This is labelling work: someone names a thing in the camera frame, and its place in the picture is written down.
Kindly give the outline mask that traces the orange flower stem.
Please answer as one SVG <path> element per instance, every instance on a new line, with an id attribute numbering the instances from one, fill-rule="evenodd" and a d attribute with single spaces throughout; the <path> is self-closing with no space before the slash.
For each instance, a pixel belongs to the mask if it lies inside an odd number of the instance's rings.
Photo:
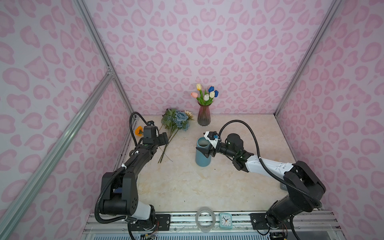
<path id="1" fill-rule="evenodd" d="M 135 135 L 137 137 L 142 137 L 144 135 L 144 128 L 142 126 L 138 126 L 136 129 L 135 129 Z"/>

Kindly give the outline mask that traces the large white tulip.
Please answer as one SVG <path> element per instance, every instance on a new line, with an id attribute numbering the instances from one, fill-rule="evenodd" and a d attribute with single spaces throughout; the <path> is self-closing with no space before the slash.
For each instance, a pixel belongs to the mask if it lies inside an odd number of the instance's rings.
<path id="1" fill-rule="evenodd" d="M 209 103 L 210 96 L 208 94 L 204 95 L 203 100 L 204 100 L 204 106 L 206 106 Z"/>

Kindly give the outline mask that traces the red glass vase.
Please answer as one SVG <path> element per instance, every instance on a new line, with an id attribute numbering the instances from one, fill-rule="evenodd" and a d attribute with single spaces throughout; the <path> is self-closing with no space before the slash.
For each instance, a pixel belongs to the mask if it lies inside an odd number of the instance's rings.
<path id="1" fill-rule="evenodd" d="M 208 126 L 211 123 L 210 106 L 200 105 L 198 113 L 198 124 L 200 126 Z"/>

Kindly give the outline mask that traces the pink tulip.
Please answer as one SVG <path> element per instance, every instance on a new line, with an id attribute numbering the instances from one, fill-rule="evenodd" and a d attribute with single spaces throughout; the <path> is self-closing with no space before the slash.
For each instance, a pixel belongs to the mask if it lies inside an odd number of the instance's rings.
<path id="1" fill-rule="evenodd" d="M 202 104 L 202 99 L 198 93 L 192 92 L 191 96 L 195 98 L 200 105 Z"/>

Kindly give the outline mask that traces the yellow tulip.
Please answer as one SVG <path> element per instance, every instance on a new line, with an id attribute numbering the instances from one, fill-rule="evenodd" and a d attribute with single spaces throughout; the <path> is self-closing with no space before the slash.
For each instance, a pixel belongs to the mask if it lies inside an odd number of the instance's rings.
<path id="1" fill-rule="evenodd" d="M 196 87 L 197 87 L 197 91 L 200 93 L 200 99 L 202 99 L 204 97 L 203 92 L 202 92 L 202 85 L 200 83 L 198 83 L 196 85 Z"/>

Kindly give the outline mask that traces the small blue tulip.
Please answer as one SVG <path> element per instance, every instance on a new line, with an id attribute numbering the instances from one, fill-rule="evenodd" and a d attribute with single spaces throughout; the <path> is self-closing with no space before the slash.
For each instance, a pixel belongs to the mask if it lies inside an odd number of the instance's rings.
<path id="1" fill-rule="evenodd" d="M 214 91 L 215 91 L 215 88 L 214 88 L 213 86 L 211 86 L 211 87 L 209 87 L 208 91 L 209 91 L 209 93 L 210 93 L 210 92 L 214 92 Z"/>

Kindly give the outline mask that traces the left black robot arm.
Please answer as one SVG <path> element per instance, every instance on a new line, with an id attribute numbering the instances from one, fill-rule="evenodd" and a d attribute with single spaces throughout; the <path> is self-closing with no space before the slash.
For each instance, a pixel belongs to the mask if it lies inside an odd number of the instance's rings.
<path id="1" fill-rule="evenodd" d="M 117 221 L 127 222 L 128 233 L 133 240 L 131 225 L 138 223 L 144 229 L 156 229 L 156 211 L 154 206 L 139 200 L 137 178 L 143 167 L 154 157 L 158 147 L 169 143 L 167 133 L 160 133 L 153 121 L 147 122 L 138 112 L 129 119 L 129 129 L 134 136 L 132 119 L 138 116 L 146 124 L 143 137 L 134 140 L 135 148 L 129 159 L 114 172 L 102 177 L 101 192 L 95 204 L 95 219 L 100 224 Z"/>

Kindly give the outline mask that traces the teal cylindrical vase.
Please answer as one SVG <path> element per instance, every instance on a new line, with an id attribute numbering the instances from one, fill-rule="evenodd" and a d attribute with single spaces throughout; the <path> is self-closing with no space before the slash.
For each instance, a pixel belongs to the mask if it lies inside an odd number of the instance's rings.
<path id="1" fill-rule="evenodd" d="M 200 167 L 207 167 L 211 163 L 211 156 L 208 155 L 210 142 L 205 138 L 199 138 L 196 146 L 196 164 Z"/>

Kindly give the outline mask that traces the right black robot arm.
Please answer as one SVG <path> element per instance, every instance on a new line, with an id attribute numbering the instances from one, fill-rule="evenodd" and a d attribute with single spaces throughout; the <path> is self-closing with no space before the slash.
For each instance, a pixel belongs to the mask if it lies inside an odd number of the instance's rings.
<path id="1" fill-rule="evenodd" d="M 207 147 L 198 147 L 197 150 L 205 157 L 215 157 L 221 154 L 231 160 L 238 171 L 256 173 L 271 177 L 287 189 L 287 195 L 275 201 L 264 214 L 252 214 L 253 229 L 267 236 L 272 229 L 283 229 L 284 237 L 292 232 L 296 239 L 294 218 L 300 213 L 310 213 L 314 209 L 322 208 L 321 199 L 326 192 L 326 187 L 312 169 L 303 161 L 294 164 L 282 163 L 262 158 L 257 137 L 252 128 L 242 120 L 231 120 L 224 126 L 233 123 L 244 125 L 251 133 L 256 145 L 256 152 L 245 150 L 243 139 L 235 133 L 222 139 L 224 128 L 219 132 L 210 131 L 204 133 L 204 139 L 208 141 Z"/>

